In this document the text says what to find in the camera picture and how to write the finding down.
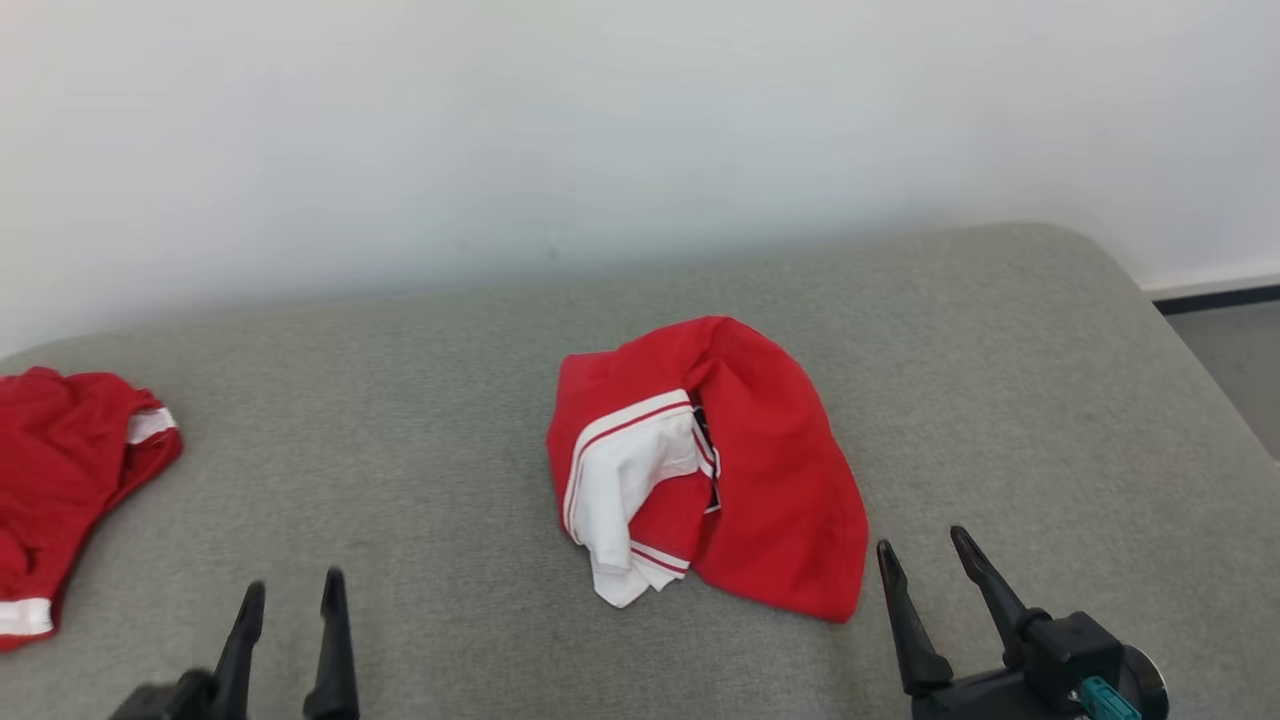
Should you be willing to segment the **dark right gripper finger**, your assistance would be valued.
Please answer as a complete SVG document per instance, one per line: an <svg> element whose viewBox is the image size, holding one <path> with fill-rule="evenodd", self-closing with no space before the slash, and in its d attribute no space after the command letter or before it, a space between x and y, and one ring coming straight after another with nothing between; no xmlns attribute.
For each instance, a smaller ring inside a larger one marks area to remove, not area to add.
<svg viewBox="0 0 1280 720"><path fill-rule="evenodd" d="M950 687L952 666L934 650L910 596L908 575L888 539L877 542L877 562L904 693L920 698Z"/></svg>
<svg viewBox="0 0 1280 720"><path fill-rule="evenodd" d="M1051 616L1043 609L1029 609L1023 603L964 527L952 525L950 538L966 577L983 596L1004 647L1004 666L1024 667L1027 630L1037 623L1048 621Z"/></svg>

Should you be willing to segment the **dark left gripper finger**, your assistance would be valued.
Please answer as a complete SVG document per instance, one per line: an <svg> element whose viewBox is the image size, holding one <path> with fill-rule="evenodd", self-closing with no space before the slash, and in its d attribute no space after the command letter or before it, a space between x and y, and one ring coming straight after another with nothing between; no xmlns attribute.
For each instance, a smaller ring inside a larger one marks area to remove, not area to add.
<svg viewBox="0 0 1280 720"><path fill-rule="evenodd" d="M323 641L315 685L303 701L305 719L360 719L358 685L346 577L326 571L320 605Z"/></svg>
<svg viewBox="0 0 1280 720"><path fill-rule="evenodd" d="M210 703L210 719L248 719L250 679L253 648L262 630L265 584L252 582L242 598L220 659L214 671L216 689Z"/></svg>

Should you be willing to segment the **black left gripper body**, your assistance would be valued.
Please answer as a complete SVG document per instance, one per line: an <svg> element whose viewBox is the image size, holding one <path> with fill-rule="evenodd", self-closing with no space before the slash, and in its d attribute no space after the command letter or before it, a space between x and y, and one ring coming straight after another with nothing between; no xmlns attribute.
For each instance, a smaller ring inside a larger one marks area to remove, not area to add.
<svg viewBox="0 0 1280 720"><path fill-rule="evenodd" d="M212 719L216 679L205 670L188 670L166 684L136 687L110 714L110 720Z"/></svg>

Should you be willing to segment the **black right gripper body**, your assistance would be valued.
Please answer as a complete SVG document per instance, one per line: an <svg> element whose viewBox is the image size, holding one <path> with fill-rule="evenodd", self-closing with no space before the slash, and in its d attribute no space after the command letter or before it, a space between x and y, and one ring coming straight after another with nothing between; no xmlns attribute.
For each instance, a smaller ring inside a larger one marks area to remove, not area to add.
<svg viewBox="0 0 1280 720"><path fill-rule="evenodd" d="M1078 719L1085 674L997 670L956 682L945 660L910 660L908 696L914 719Z"/></svg>

